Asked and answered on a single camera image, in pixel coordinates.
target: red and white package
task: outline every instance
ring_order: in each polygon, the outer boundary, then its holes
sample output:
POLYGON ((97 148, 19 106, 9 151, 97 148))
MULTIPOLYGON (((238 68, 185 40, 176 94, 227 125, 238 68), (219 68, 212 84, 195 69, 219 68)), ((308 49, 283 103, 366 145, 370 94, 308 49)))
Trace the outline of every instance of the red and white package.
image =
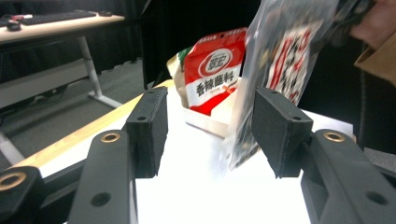
POLYGON ((207 35, 184 59, 186 93, 191 110, 210 116, 236 88, 245 57, 247 28, 207 35))

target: brass screw hole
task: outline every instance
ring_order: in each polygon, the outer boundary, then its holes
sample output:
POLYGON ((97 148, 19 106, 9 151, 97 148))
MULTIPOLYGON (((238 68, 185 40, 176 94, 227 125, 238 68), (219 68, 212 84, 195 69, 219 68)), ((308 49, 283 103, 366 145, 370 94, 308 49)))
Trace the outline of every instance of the brass screw hole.
POLYGON ((325 133, 324 136, 330 141, 334 142, 344 142, 346 140, 343 135, 340 135, 338 133, 325 133))
POLYGON ((101 140, 104 143, 112 143, 120 139, 120 135, 118 133, 107 133, 102 136, 101 140))
POLYGON ((17 187, 26 179, 26 173, 16 172, 0 176, 0 191, 17 187))

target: printed label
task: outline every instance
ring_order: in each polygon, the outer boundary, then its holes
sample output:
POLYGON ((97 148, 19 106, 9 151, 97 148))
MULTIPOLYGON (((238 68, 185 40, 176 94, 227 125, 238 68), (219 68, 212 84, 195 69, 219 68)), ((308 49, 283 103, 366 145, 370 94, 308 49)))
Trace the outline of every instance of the printed label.
POLYGON ((281 92, 297 105, 309 62, 309 44, 321 21, 285 33, 271 64, 266 87, 281 92))
POLYGON ((201 38, 184 60, 186 95, 191 110, 210 116, 236 87, 245 56, 247 28, 201 38))

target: white table surface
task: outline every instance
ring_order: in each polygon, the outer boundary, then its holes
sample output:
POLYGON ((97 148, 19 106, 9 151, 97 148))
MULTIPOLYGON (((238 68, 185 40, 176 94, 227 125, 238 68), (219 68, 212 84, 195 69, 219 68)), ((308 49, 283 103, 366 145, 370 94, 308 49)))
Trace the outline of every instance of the white table surface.
MULTIPOLYGON (((136 179, 140 224, 310 223, 301 178, 275 179, 261 151, 228 171, 220 156, 222 139, 185 123, 175 87, 168 89, 169 133, 158 176, 136 179)), ((352 126, 308 114, 314 130, 352 134, 352 126)), ((103 131, 120 129, 128 116, 103 131)), ((86 158, 92 138, 40 167, 43 176, 86 158)))

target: table leg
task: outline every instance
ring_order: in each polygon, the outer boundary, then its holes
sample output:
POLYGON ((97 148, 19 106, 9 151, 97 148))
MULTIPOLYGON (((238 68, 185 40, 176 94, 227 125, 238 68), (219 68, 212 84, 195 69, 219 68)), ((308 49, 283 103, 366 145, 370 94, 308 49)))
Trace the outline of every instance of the table leg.
POLYGON ((12 144, 12 142, 6 137, 6 135, 0 131, 0 151, 6 157, 11 165, 15 165, 20 161, 24 160, 22 154, 12 144))
POLYGON ((90 77, 93 86, 93 91, 89 93, 89 96, 91 96, 93 99, 97 101, 100 101, 106 105, 110 105, 114 108, 121 106, 122 105, 121 103, 112 100, 102 94, 99 79, 98 76, 96 75, 95 67, 93 65, 93 60, 90 54, 90 49, 88 48, 88 44, 85 36, 79 37, 78 43, 82 51, 82 56, 84 58, 84 64, 87 69, 88 76, 90 77))

